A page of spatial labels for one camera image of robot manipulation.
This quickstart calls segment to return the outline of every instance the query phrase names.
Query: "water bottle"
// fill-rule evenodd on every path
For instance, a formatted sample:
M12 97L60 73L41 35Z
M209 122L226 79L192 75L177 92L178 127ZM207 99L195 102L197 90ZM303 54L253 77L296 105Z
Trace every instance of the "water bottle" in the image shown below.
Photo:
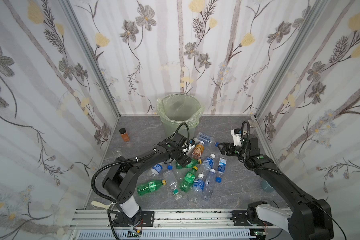
M163 166L156 164L149 170L148 176L155 177L160 174L161 170L163 170Z
M216 170L211 169L208 175L206 176L205 186L203 191L203 200L208 201L209 199L211 199L213 193L212 188L213 185L215 184L215 181L216 181Z
M199 166L198 173L201 173L203 176L206 176L213 167L213 164L215 161L213 160L215 158L214 154L211 154L209 157L207 157L203 163Z
M190 194L190 201L193 203L197 203L202 198L203 190L204 190L204 175L200 173L197 176L197 179L193 182L192 192Z
M217 177L216 177L216 182L221 182L221 176L224 174L225 172L225 165L226 165L227 161L225 159L220 158L219 161L219 168L217 169Z
M174 199L180 199L182 198L181 193L177 190L177 181L176 178L172 172L172 166L168 165L168 171L164 172L163 174L164 179L166 181L166 184L168 185L169 189L173 193Z

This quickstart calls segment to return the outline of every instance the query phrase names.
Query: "blue bottle label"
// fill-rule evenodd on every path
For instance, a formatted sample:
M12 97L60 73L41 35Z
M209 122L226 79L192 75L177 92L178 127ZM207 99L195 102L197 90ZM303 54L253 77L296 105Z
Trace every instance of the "blue bottle label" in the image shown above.
M213 164L215 163L215 161L213 160L213 158L211 157L207 157L204 162L208 163L209 166L211 166L211 168L213 167Z
M198 187L200 188L201 190L204 190L204 181L201 180L201 179L196 179L194 182L193 182L193 186L192 187Z
M225 159L220 158L219 168L217 169L217 171L218 172L224 172L226 163L227 163L227 161Z
M152 167L152 169L158 171L158 173L161 172L161 170L163 170L163 167L160 164L156 164Z

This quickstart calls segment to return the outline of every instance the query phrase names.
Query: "plastic bottle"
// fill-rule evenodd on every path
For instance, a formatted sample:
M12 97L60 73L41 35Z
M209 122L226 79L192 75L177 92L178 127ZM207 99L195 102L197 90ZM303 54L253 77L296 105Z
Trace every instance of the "plastic bottle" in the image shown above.
M180 184L180 189L183 191L183 192L188 192L192 185L193 185L193 180L195 179L195 174L197 172L197 167L194 166L192 167L192 169L187 172L187 174L185 175L183 181L181 182Z
M211 154L209 157L207 157L203 161L203 163L199 166L198 173L201 173L204 176L206 176L209 170L211 170L211 168L213 167L213 164L215 163L215 161L213 160L214 158L215 158L214 154Z
M161 164L156 164L149 170L148 176L155 177L160 174L161 170L163 170L163 166L161 166Z
M216 170L211 169L206 176L202 199L208 201L212 197L213 185L216 181Z
M152 180L147 183L141 184L137 186L137 193L139 196L142 196L144 194L154 192L161 188L161 186L166 185L166 181L163 180Z
M163 176L166 181L166 184L168 185L168 187L171 189L171 192L173 193L174 199L177 200L177 199L182 198L183 196L177 190L177 181L172 172L171 165L168 165L168 171L164 172Z
M204 175L200 173L197 176L197 179L194 180L192 185L192 192L190 194L190 201L193 203L197 203L202 198L203 190L204 190Z
M123 138L124 142L129 142L130 141L129 136L126 133L125 128L120 128L119 132L120 132L121 137Z
M197 164L200 164L201 162L202 162L201 159L192 159L191 162L189 164L187 164L185 167L182 167L180 164L178 164L176 162L176 168L177 169L192 168L192 167L196 166Z
M195 147L195 150L193 151L192 153L192 158L194 159L199 159L202 154L203 154L203 151L204 151L204 142L203 141L200 141L196 147Z
M219 168L217 169L217 173L216 173L216 182L221 182L221 176L224 174L225 172L225 165L227 163L227 160L220 158L219 161Z

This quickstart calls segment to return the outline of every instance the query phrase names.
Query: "clear plastic bottle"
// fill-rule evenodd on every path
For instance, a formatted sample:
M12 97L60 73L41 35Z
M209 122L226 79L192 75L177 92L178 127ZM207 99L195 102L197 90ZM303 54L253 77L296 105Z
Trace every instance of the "clear plastic bottle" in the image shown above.
M209 157L207 157L203 161L203 163L199 166L198 173L201 173L204 176L206 176L209 170L211 170L211 168L213 167L213 164L215 163L215 161L213 160L214 158L215 158L214 154L211 154Z
M197 178L194 180L192 185L192 192L190 194L189 200L193 203L197 203L197 201L202 199L202 194L204 190L204 175L200 173Z
M168 185L169 189L171 190L171 192L173 193L174 199L180 199L183 196L181 195L181 193L178 192L177 190L177 181L176 178L172 172L172 166L168 165L168 171L164 172L163 174L164 179L166 181L166 184Z
M163 166L161 164L156 164L149 170L148 176L155 177L160 174L161 170L163 170Z
M216 182L221 182L221 176L224 174L225 172L225 165L227 163L226 159L220 158L219 161L219 168L217 169L217 173L216 173Z
M203 141L200 141L196 147L195 147L195 150L193 151L192 153L192 158L193 159L199 159L202 154L203 154L203 151L204 151L204 142Z
M216 181L216 170L211 169L206 176L205 186L203 191L203 200L208 201L212 197L213 193L213 185Z

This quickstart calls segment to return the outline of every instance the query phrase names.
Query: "small glass jar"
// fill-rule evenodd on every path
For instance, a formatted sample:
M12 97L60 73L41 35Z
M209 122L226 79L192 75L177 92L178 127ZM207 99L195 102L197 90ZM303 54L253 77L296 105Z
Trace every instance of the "small glass jar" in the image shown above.
M124 142L129 142L129 136L128 134L126 133L126 129L125 128L120 128L119 130L120 134L121 134L121 137L123 138Z

